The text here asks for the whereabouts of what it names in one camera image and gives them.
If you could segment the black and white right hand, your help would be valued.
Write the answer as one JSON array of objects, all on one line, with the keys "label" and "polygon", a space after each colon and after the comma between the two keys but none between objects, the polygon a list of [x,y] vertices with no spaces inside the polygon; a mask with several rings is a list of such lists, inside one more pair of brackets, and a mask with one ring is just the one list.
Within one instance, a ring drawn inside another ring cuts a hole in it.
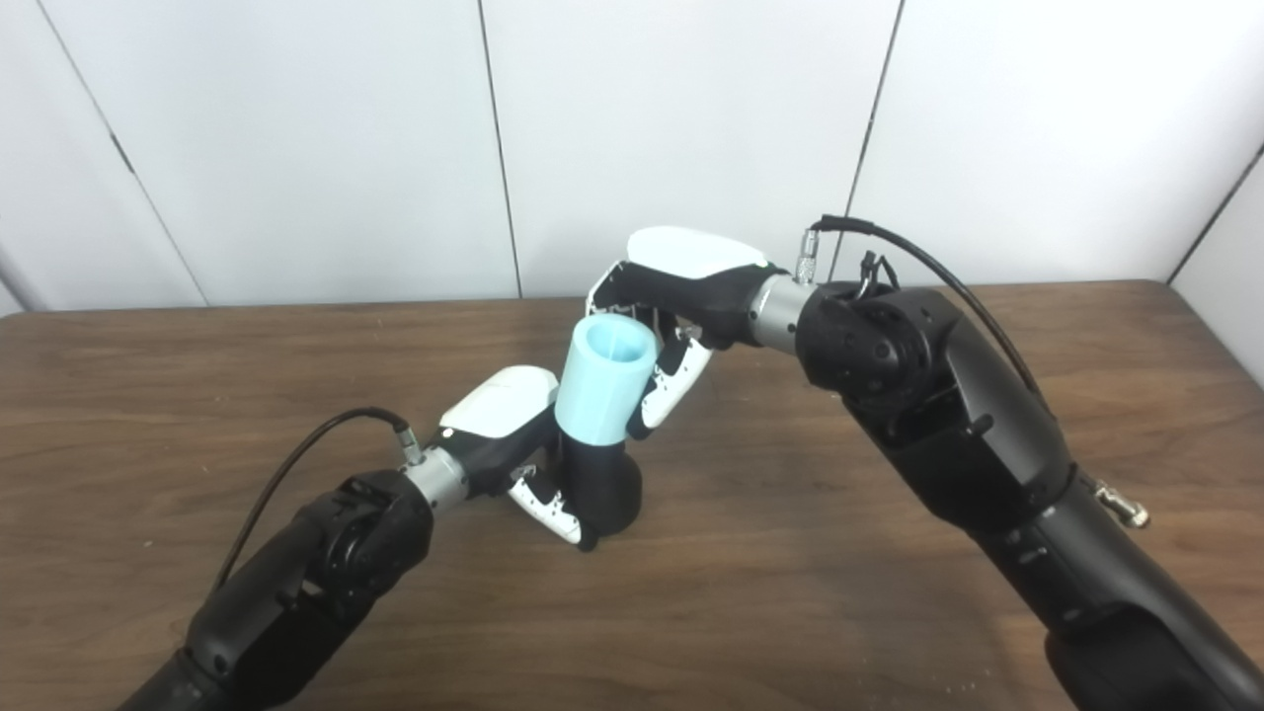
[{"label": "black and white right hand", "polygon": [[586,295],[586,314],[613,312],[651,328],[661,349],[628,435],[643,440],[702,378],[715,352],[744,344],[787,356],[811,288],[755,247],[691,228],[635,232],[627,256]]}]

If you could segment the black and white left hand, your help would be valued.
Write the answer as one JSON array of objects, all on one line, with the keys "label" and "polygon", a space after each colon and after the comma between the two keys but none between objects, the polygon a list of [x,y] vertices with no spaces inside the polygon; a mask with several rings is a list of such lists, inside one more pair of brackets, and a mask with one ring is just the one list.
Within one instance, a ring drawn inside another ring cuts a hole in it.
[{"label": "black and white left hand", "polygon": [[597,534],[578,517],[559,482],[559,380],[536,366],[498,369],[447,409],[434,436],[408,454],[407,481],[441,514],[477,497],[509,497],[581,552]]}]

